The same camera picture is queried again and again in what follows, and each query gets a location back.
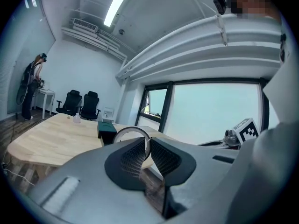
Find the white cube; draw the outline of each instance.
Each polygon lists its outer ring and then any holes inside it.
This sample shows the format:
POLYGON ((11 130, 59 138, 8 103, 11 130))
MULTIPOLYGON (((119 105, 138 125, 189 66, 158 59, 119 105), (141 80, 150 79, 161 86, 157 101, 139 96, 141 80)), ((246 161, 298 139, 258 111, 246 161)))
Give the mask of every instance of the white cube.
POLYGON ((233 127, 232 130, 241 144, 247 140, 256 139, 259 136, 257 126, 252 118, 243 120, 233 127))

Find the air vent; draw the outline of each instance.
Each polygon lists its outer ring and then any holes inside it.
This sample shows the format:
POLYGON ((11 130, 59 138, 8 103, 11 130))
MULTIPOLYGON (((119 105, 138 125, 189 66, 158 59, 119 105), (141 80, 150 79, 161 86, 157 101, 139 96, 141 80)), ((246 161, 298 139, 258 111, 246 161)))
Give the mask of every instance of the air vent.
POLYGON ((86 21, 83 21, 83 20, 80 20, 77 18, 74 19, 73 24, 76 27, 85 29, 85 30, 93 32, 93 33, 96 33, 98 31, 98 26, 95 26, 89 22, 86 22, 86 21))

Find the backpack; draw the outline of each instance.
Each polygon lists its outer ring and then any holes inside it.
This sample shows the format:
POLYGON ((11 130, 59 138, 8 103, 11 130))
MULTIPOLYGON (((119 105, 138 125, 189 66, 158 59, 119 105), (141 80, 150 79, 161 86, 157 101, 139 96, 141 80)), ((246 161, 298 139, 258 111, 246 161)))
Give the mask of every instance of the backpack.
POLYGON ((41 63, 39 62, 39 63, 36 63, 35 65, 33 65, 33 62, 32 62, 26 67, 26 69, 24 71, 24 79, 23 79, 22 83, 29 85, 33 82, 34 68, 36 66, 38 66, 39 64, 41 64, 41 63))

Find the chair backrest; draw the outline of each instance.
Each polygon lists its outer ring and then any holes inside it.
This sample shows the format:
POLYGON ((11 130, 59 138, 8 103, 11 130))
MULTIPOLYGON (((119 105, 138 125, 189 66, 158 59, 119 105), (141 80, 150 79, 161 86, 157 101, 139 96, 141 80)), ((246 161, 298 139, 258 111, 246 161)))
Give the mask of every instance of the chair backrest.
POLYGON ((81 112, 95 114, 99 100, 97 93, 92 91, 88 92, 87 95, 84 95, 84 105, 81 112))
POLYGON ((77 112, 76 106, 78 106, 81 99, 82 96, 80 95, 79 91, 71 90, 71 92, 67 93, 66 95, 63 108, 72 112, 77 112))

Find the person's arm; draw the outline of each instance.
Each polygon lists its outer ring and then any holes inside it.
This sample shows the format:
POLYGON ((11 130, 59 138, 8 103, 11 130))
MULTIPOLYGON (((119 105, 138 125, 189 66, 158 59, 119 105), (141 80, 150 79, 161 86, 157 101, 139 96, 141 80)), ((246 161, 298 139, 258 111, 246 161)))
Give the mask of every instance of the person's arm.
POLYGON ((37 70, 37 73, 36 73, 36 79, 37 79, 38 82, 40 81, 39 74, 40 74, 42 68, 43 68, 43 64, 41 64, 41 65, 39 66, 39 68, 38 68, 38 70, 37 70))

